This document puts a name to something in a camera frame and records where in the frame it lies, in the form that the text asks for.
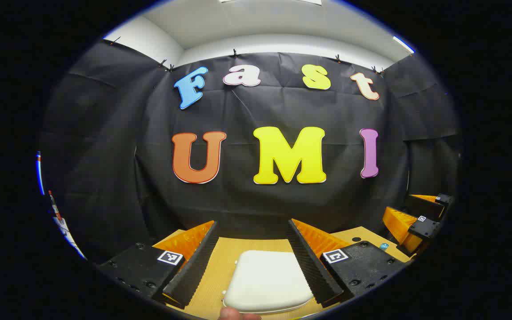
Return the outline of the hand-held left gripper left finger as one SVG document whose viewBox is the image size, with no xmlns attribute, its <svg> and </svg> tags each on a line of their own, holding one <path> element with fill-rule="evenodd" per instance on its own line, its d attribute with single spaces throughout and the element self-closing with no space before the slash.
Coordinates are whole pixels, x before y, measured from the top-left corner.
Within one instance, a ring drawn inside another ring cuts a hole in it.
<svg viewBox="0 0 512 320">
<path fill-rule="evenodd" d="M 205 274 L 219 239 L 219 223 L 207 221 L 150 246 L 135 243 L 98 271 L 144 298 L 184 309 Z"/>
</svg>

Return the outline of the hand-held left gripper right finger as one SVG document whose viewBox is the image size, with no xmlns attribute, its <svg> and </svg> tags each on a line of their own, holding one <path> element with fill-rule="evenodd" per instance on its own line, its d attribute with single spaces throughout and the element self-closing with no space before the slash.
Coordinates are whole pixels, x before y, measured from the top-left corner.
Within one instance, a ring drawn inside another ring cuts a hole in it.
<svg viewBox="0 0 512 320">
<path fill-rule="evenodd" d="M 295 219 L 288 221 L 287 239 L 323 307 L 370 293 L 410 265 L 366 239 L 351 244 Z"/>
</svg>

